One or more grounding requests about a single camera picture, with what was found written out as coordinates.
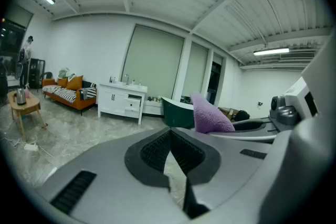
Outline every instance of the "power strip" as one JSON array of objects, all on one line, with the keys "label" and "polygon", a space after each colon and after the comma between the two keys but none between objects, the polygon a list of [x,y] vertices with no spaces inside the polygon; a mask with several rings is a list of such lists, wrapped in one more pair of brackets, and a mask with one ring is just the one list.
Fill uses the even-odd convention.
[{"label": "power strip", "polygon": [[24,149],[27,150],[27,151],[38,151],[38,146],[37,145],[26,144]]}]

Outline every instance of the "purple towel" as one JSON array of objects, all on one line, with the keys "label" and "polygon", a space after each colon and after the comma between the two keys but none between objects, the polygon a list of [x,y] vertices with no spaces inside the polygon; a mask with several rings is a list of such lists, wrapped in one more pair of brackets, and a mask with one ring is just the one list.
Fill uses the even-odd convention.
[{"label": "purple towel", "polygon": [[195,131],[204,134],[235,131],[230,120],[199,93],[193,93],[191,99],[194,104]]}]

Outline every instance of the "sofa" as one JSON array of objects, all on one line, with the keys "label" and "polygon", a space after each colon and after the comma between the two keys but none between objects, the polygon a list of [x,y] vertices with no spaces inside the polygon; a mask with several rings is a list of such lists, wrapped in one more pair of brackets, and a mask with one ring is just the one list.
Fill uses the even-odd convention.
[{"label": "sofa", "polygon": [[82,81],[82,86],[77,90],[68,90],[58,85],[54,79],[44,79],[42,81],[42,91],[46,97],[68,105],[72,108],[82,110],[96,103],[97,88],[94,83]]}]

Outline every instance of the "coffee table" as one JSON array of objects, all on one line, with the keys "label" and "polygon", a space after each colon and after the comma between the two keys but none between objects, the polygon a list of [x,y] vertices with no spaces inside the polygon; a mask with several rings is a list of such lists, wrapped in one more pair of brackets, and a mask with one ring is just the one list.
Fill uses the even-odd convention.
[{"label": "coffee table", "polygon": [[22,130],[22,135],[23,135],[24,140],[26,140],[26,137],[25,137],[25,130],[24,130],[23,124],[22,124],[22,116],[23,115],[27,115],[27,114],[30,114],[30,113],[36,111],[37,115],[38,115],[38,118],[40,120],[40,123],[42,125],[42,128],[46,130],[47,128],[44,125],[44,122],[43,122],[42,117],[41,117],[40,112],[39,112],[39,110],[41,109],[40,100],[30,92],[29,93],[29,98],[26,98],[26,104],[18,105],[16,103],[16,97],[14,97],[14,100],[13,100],[14,93],[16,93],[16,91],[9,92],[7,94],[7,97],[8,97],[10,106],[12,108],[13,119],[14,119],[14,111],[16,112],[16,115],[20,119],[20,125],[21,125],[21,130]]}]

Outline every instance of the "orange cushion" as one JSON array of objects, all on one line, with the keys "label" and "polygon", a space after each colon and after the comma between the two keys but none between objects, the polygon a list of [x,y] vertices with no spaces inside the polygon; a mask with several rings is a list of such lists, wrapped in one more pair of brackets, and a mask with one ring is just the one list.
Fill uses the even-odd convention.
[{"label": "orange cushion", "polygon": [[58,79],[57,80],[57,85],[59,85],[59,86],[61,86],[63,88],[66,88],[67,83],[68,83],[68,78]]},{"label": "orange cushion", "polygon": [[72,80],[68,81],[67,89],[77,91],[82,88],[83,76],[74,77]]}]

